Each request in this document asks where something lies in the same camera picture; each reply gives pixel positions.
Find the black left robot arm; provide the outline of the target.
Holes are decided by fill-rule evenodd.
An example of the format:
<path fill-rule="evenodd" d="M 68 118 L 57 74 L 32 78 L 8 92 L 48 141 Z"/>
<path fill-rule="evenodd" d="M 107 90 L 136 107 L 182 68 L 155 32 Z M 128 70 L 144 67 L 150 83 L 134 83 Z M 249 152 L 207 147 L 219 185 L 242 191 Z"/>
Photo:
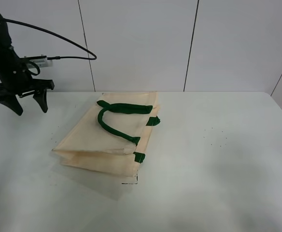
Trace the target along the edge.
<path fill-rule="evenodd" d="M 33 96 L 44 113 L 48 111 L 47 90 L 54 89 L 52 80 L 34 79 L 40 74 L 40 67 L 27 58 L 20 58 L 12 46 L 6 20 L 0 14 L 0 104 L 17 115 L 23 108 L 17 96 Z"/>

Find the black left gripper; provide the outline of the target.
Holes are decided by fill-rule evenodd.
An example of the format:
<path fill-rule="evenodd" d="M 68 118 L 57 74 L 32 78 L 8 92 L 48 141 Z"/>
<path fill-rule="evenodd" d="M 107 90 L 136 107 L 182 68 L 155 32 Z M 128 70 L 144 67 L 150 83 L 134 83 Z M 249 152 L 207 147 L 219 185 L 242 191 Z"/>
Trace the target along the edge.
<path fill-rule="evenodd" d="M 19 97 L 33 95 L 33 99 L 46 113 L 48 111 L 47 90 L 53 90 L 54 86 L 53 80 L 34 79 L 27 71 L 4 76 L 0 83 L 0 104 L 21 116 L 23 108 L 16 95 Z"/>

